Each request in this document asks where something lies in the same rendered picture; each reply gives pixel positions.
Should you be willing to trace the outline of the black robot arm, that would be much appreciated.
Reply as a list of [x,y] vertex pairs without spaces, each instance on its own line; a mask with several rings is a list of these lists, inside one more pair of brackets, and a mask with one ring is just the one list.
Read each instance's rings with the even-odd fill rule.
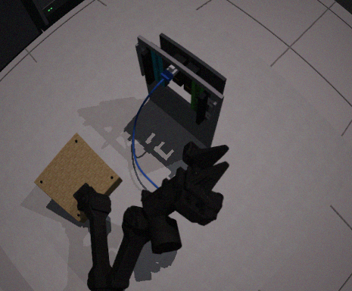
[[[123,291],[128,288],[143,245],[149,240],[154,254],[173,252],[182,247],[177,222],[168,217],[174,211],[162,206],[157,189],[154,192],[142,190],[140,201],[143,208],[131,206],[124,211],[123,239],[112,267],[105,223],[111,212],[111,198],[96,192],[86,183],[73,194],[77,209],[84,211],[89,219],[93,265],[88,273],[87,286],[91,291]],[[215,221],[223,200],[221,193],[211,191],[209,205],[204,202],[195,204],[198,208],[202,205],[207,207],[207,219],[198,224],[204,226]]]

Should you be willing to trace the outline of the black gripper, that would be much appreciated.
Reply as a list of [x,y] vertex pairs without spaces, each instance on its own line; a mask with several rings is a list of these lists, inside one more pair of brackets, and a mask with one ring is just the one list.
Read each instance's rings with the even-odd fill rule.
[[[227,145],[200,149],[190,141],[184,146],[182,161],[188,167],[176,170],[176,176],[165,178],[157,189],[162,206],[177,211],[188,221],[200,223],[207,219],[207,207],[196,207],[198,202],[210,204],[210,192],[224,175],[229,163],[216,164],[227,152]],[[216,165],[215,165],[216,164]]]

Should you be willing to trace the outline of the blue cable with plug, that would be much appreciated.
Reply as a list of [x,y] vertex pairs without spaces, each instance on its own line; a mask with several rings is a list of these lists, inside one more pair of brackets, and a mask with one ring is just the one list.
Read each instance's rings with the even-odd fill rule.
[[[148,97],[146,97],[146,99],[143,101],[137,115],[136,115],[136,120],[134,123],[134,127],[133,127],[133,135],[132,135],[132,150],[133,150],[133,155],[134,155],[134,159],[136,161],[137,167],[139,168],[139,170],[145,175],[145,173],[142,171],[142,169],[139,167],[139,164],[136,160],[136,154],[135,154],[135,129],[136,129],[136,121],[138,119],[139,113],[142,109],[142,107],[144,106],[144,104],[146,103],[146,101],[148,100],[148,98],[150,97],[150,95],[152,95],[152,93],[156,90],[157,87],[159,87],[159,85],[165,80],[167,83],[170,82],[173,77],[178,74],[179,69],[175,68],[173,65],[170,65],[167,69],[165,69],[160,75],[163,78],[153,89],[152,91],[149,93]],[[145,175],[146,176],[146,175]],[[147,176],[146,178],[150,181],[150,183],[152,183],[156,188],[158,188]]]

